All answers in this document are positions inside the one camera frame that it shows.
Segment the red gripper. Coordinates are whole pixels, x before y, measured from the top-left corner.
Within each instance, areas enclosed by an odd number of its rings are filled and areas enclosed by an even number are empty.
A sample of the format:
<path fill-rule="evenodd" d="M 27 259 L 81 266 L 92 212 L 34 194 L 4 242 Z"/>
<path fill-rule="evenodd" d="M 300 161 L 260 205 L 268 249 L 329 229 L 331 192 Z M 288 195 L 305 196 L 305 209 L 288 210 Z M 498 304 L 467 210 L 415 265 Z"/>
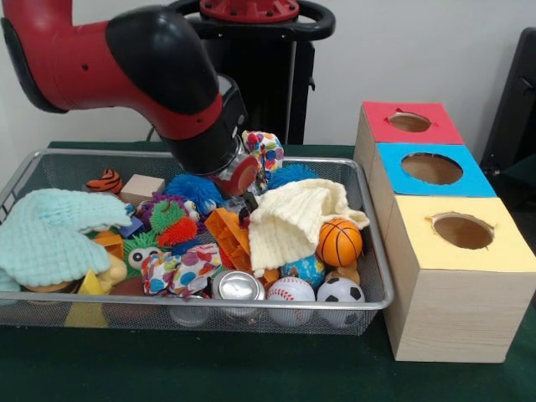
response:
<path fill-rule="evenodd" d="M 211 176 L 211 180 L 219 189 L 229 196 L 240 196 L 243 193 L 244 207 L 241 209 L 241 224 L 250 224 L 250 215 L 258 208 L 255 195 L 245 192 L 255 181 L 258 162 L 250 154 L 240 154 L 221 172 Z"/>

